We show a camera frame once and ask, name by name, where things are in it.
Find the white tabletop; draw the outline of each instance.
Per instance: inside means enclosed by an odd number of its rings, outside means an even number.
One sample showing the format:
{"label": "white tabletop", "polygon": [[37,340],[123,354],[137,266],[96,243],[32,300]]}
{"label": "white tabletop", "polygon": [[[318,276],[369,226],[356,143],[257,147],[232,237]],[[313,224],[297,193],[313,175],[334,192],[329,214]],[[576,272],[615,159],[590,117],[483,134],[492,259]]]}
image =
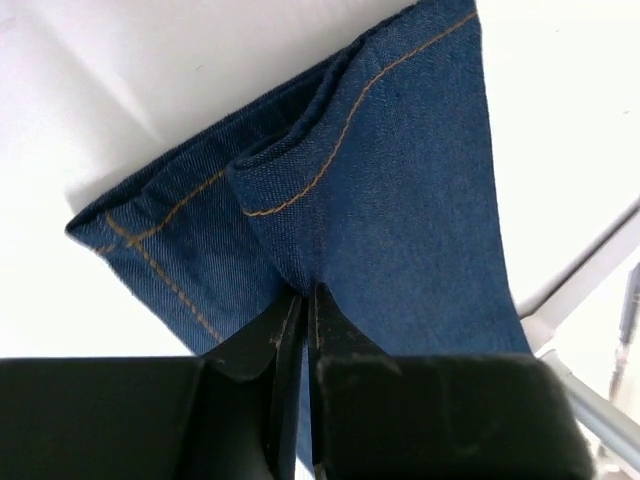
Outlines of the white tabletop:
{"label": "white tabletop", "polygon": [[[0,0],[0,357],[186,350],[65,237],[97,195],[411,0]],[[638,198],[640,3],[479,1],[524,312]]]}

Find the white metal frame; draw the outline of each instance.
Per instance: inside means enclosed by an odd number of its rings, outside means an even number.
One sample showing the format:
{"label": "white metal frame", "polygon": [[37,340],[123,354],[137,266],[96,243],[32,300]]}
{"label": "white metal frame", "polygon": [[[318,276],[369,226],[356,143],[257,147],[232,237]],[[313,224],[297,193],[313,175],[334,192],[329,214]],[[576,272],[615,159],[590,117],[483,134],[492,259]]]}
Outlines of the white metal frame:
{"label": "white metal frame", "polygon": [[634,251],[640,248],[640,207],[577,268],[522,326],[535,355],[564,383],[578,421],[624,463],[640,472],[640,426],[576,378],[553,349],[556,330]]}

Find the orange stitching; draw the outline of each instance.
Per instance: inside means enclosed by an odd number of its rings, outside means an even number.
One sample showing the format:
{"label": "orange stitching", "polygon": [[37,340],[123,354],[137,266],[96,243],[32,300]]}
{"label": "orange stitching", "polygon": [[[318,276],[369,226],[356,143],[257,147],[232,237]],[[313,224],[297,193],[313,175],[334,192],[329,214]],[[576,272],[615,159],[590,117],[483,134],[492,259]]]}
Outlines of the orange stitching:
{"label": "orange stitching", "polygon": [[129,240],[129,242],[136,247],[136,249],[142,254],[142,256],[147,261],[147,263],[149,263],[151,268],[153,268],[156,271],[156,273],[160,275],[160,278],[162,278],[162,280],[164,280],[164,282],[169,286],[169,288],[171,288],[171,290],[176,295],[178,295],[178,298],[182,300],[182,302],[187,307],[189,307],[191,312],[196,316],[196,319],[207,329],[207,331],[213,336],[216,342],[222,343],[222,337],[220,336],[220,334],[211,325],[209,325],[207,320],[204,318],[204,315],[196,308],[196,306],[193,304],[191,299],[187,297],[187,295],[182,290],[180,290],[180,288],[167,276],[167,274],[162,269],[162,267],[160,267],[160,265],[158,265],[158,263],[153,258],[151,258],[151,256],[149,255],[149,252],[147,252],[142,247],[142,245],[135,240],[135,237],[131,235],[129,232],[127,232],[120,225],[118,225],[113,220],[113,218],[111,218],[111,215],[109,215],[109,213],[106,214],[106,219],[107,219],[107,223],[113,229],[114,232],[116,232],[118,235]]}
{"label": "orange stitching", "polygon": [[389,65],[384,67],[375,77],[373,77],[371,80],[369,80],[369,83],[367,83],[364,86],[364,88],[362,89],[362,92],[360,92],[360,96],[357,98],[356,102],[353,104],[353,107],[351,108],[351,111],[349,112],[349,115],[347,116],[346,123],[345,123],[344,127],[342,128],[342,131],[340,132],[340,136],[338,137],[338,142],[333,147],[333,150],[331,151],[331,154],[329,155],[329,158],[327,158],[327,161],[324,163],[324,165],[322,166],[320,171],[313,178],[311,183],[309,185],[307,185],[301,192],[297,193],[292,198],[290,198],[289,200],[287,200],[286,202],[282,203],[281,205],[279,205],[279,206],[277,206],[275,208],[270,208],[269,210],[257,210],[255,212],[249,212],[247,210],[243,210],[243,213],[245,215],[247,215],[248,217],[266,216],[266,215],[271,215],[271,214],[274,214],[274,213],[278,213],[278,212],[284,210],[285,208],[289,207],[290,205],[293,205],[295,202],[297,202],[299,199],[301,199],[307,193],[309,193],[309,191],[318,184],[318,181],[324,176],[325,172],[329,168],[329,165],[331,165],[331,162],[333,162],[334,158],[336,157],[336,155],[338,153],[338,150],[342,146],[342,142],[344,141],[344,138],[345,138],[345,136],[347,134],[347,130],[351,126],[351,120],[353,119],[353,116],[355,115],[356,111],[358,110],[358,108],[360,107],[362,102],[364,101],[364,97],[367,94],[367,92],[371,89],[371,87],[373,87],[373,85],[378,80],[380,80],[380,78],[382,78],[385,74],[387,74],[390,70],[392,70],[393,68],[397,67],[398,65],[400,65],[405,60],[408,60],[409,58],[411,58],[411,57],[415,56],[416,54],[422,52],[423,50],[429,48],[434,43],[442,40],[444,37],[446,37],[450,33],[456,31],[458,28],[462,27],[465,23],[467,23],[469,20],[474,18],[477,14],[478,14],[478,12],[470,13],[469,15],[464,17],[462,20],[460,20],[458,23],[455,23],[454,25],[452,25],[451,27],[446,29],[444,32],[436,35],[435,37],[433,37],[428,42],[420,45],[418,48],[410,51],[409,53],[406,53],[402,57],[400,57],[397,60],[393,61],[392,63],[390,63]]}
{"label": "orange stitching", "polygon": [[[216,172],[213,176],[209,177],[206,182],[201,183],[200,185],[198,185],[195,190],[193,190],[191,193],[189,193],[189,195],[187,195],[182,200],[180,200],[176,204],[176,206],[173,207],[169,211],[167,216],[164,217],[164,220],[162,220],[162,222],[160,222],[155,227],[151,227],[149,230],[145,230],[144,232],[140,233],[139,235],[131,235],[131,234],[129,234],[128,237],[125,237],[125,238],[129,239],[129,241],[127,242],[127,245],[126,245],[127,248],[132,247],[134,245],[134,243],[136,243],[136,242],[140,242],[140,241],[144,240],[145,238],[151,237],[151,236],[155,235],[156,233],[158,233],[160,230],[162,230],[164,227],[167,226],[167,224],[171,221],[173,216],[176,213],[178,213],[182,207],[184,207],[187,203],[189,203],[193,199],[193,197],[195,197],[196,195],[201,193],[207,187],[210,187],[211,185],[213,185],[217,180],[219,180],[223,176],[224,176],[224,169]],[[112,243],[111,245],[107,245],[107,246],[104,246],[104,247],[96,248],[96,249],[94,249],[94,251],[98,255],[100,255],[100,254],[104,254],[104,253],[109,253],[109,252],[113,251],[115,248],[116,248],[116,244]]]}

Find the blue denim cloth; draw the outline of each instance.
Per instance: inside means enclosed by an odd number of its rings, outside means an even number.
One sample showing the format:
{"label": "blue denim cloth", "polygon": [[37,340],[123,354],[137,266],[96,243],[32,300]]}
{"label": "blue denim cloth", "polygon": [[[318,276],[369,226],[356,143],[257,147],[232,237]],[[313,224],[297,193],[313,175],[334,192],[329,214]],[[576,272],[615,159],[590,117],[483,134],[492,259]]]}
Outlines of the blue denim cloth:
{"label": "blue denim cloth", "polygon": [[[529,351],[507,284],[472,1],[386,20],[67,229],[197,354],[284,283],[306,295],[316,282],[391,354]],[[307,387],[305,374],[308,464]]]}

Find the black object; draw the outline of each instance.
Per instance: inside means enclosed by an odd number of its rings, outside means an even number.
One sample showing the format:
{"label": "black object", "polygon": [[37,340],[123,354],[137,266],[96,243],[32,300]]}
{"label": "black object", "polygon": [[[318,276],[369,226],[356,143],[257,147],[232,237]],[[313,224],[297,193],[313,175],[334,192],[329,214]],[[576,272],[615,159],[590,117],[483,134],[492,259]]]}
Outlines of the black object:
{"label": "black object", "polygon": [[0,479],[293,478],[305,335],[317,478],[592,477],[544,364],[389,356],[318,285],[199,358],[1,362]]}

